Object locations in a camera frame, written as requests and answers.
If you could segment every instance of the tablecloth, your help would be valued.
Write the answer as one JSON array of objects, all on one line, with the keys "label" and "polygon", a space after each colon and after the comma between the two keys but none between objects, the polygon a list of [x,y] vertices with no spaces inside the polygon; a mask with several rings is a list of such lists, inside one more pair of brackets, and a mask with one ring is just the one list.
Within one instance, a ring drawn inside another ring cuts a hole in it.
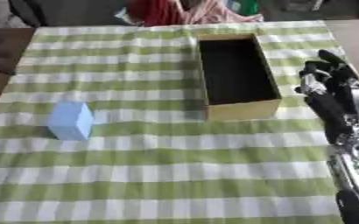
[{"label": "tablecloth", "polygon": [[[210,33],[257,35],[273,117],[205,121]],[[293,91],[321,48],[344,54],[321,21],[39,28],[0,97],[0,223],[340,223],[322,124]],[[88,103],[89,140],[43,126],[58,101]]]}]

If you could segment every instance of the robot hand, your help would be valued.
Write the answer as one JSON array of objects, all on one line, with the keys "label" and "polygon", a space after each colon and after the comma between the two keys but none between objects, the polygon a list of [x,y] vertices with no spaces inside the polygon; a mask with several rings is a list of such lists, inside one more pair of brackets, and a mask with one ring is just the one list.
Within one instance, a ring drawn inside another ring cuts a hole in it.
[{"label": "robot hand", "polygon": [[341,217],[346,224],[359,223],[359,78],[336,55],[320,50],[319,57],[306,62],[295,90],[325,124]]}]

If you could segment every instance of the blue foam block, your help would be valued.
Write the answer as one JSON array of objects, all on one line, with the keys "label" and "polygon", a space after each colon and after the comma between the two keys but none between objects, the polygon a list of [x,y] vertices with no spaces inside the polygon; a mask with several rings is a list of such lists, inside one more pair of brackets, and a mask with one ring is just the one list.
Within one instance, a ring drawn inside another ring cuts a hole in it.
[{"label": "blue foam block", "polygon": [[57,102],[46,125],[59,140],[87,140],[94,117],[80,101]]}]

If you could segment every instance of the open box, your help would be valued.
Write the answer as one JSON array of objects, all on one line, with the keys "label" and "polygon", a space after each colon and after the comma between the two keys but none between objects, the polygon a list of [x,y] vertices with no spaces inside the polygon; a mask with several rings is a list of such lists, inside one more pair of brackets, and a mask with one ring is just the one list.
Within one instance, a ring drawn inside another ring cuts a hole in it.
[{"label": "open box", "polygon": [[209,121],[271,117],[281,95],[253,34],[198,37]]}]

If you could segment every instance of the red cloth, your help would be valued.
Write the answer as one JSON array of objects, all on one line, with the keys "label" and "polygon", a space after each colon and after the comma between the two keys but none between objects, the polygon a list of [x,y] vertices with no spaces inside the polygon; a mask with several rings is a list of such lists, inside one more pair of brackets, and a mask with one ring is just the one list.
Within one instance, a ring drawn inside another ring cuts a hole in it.
[{"label": "red cloth", "polygon": [[128,13],[144,22],[144,26],[181,25],[184,19],[175,2],[167,0],[132,0]]}]

